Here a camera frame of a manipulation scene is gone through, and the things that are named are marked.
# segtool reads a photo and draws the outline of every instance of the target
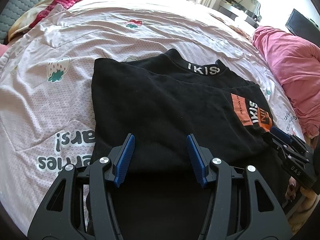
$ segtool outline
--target pink blanket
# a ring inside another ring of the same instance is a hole
[[[305,135],[320,126],[320,48],[303,38],[268,26],[259,27],[252,44],[282,85]]]

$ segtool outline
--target orange label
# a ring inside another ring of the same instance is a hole
[[[247,107],[245,105],[245,99],[234,94],[231,94],[231,97],[233,102],[233,110],[239,117],[242,124],[244,126],[253,125],[251,118],[248,114]]]
[[[267,111],[258,108],[258,121],[260,127],[262,127],[266,132],[270,131],[272,120]]]

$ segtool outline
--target bed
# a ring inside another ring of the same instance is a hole
[[[132,61],[175,48],[200,65],[220,59],[260,85],[277,127],[303,138],[266,62],[219,17],[187,0],[82,0],[69,10],[57,5],[6,51],[0,58],[0,202],[25,235],[61,168],[90,162],[96,58]],[[64,69],[56,80],[48,78],[53,65]],[[49,94],[43,85],[52,87]]]

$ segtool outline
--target folded blanket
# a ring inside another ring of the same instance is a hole
[[[69,9],[78,1],[81,0],[42,0],[33,8],[25,12],[12,25],[8,32],[8,40],[11,41],[17,35],[27,33],[39,21],[45,18],[57,4],[61,4],[65,9]]]
[[[303,133],[310,138],[317,136],[320,126],[320,48],[268,26],[260,26],[255,31],[252,44],[282,85]]]

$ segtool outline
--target television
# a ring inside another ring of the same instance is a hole
[[[307,41],[320,47],[320,30],[309,19],[305,18],[296,9],[293,9],[286,25],[288,30],[296,36],[304,38]]]

